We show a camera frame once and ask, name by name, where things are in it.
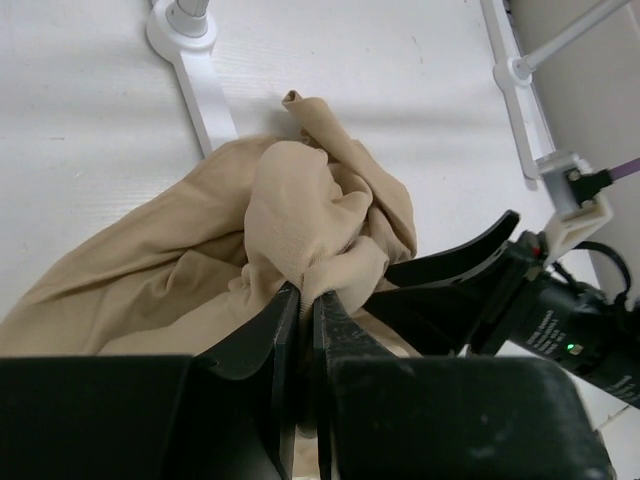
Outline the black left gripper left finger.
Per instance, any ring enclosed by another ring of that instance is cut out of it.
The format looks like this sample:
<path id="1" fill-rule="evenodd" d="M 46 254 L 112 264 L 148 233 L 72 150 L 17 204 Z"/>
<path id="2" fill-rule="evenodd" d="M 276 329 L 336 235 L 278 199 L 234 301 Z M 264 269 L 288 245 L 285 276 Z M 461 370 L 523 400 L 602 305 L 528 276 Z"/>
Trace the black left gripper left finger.
<path id="1" fill-rule="evenodd" d="M 295 438 L 299 291 L 201 354 L 193 377 L 196 479 L 289 479 Z"/>

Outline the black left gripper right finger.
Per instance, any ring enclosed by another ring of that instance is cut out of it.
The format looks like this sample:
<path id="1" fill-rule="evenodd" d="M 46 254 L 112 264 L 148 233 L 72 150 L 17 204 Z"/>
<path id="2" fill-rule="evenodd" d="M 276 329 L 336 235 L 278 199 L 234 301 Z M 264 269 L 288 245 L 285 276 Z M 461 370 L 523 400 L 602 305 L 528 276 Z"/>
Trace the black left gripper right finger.
<path id="1" fill-rule="evenodd" d="M 332 478 L 331 405 L 334 388 L 330 373 L 338 360 L 386 358 L 394 355 L 361 328 L 347 313 L 336 292 L 328 292 L 312 309 L 312 392 L 318 438 L 318 465 L 321 479 Z"/>

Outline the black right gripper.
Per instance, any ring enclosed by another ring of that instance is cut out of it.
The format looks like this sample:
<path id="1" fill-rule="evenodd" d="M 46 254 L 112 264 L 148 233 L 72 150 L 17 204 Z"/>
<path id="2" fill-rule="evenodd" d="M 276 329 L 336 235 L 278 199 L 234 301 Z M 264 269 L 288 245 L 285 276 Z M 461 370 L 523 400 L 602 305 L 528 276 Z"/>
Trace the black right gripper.
<path id="1" fill-rule="evenodd" d="M 364 309 L 423 356 L 457 355 L 468 340 L 472 353 L 494 355 L 510 341 L 638 408 L 639 304 L 627 307 L 632 275 L 613 248 L 595 241 L 577 246 L 606 256 L 621 273 L 624 287 L 612 301 L 554 262 L 559 278 L 543 272 L 525 282 L 494 323 L 474 332 L 478 295 L 454 287 L 408 287 L 448 280 L 480 266 L 519 222 L 520 215 L 507 210 L 462 245 L 389 266 L 385 279 L 404 288 L 371 295 Z"/>

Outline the beige t shirt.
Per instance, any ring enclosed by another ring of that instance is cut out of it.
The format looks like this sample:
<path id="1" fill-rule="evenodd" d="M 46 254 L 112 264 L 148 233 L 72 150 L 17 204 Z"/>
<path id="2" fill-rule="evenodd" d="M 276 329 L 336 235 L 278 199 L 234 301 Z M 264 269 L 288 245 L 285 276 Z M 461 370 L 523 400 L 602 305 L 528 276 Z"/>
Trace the beige t shirt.
<path id="1" fill-rule="evenodd" d="M 1 324 L 5 479 L 196 479 L 198 357 L 284 285 L 357 314 L 417 251 L 406 188 L 327 104 L 290 92 L 300 140 L 250 137 L 58 260 Z"/>

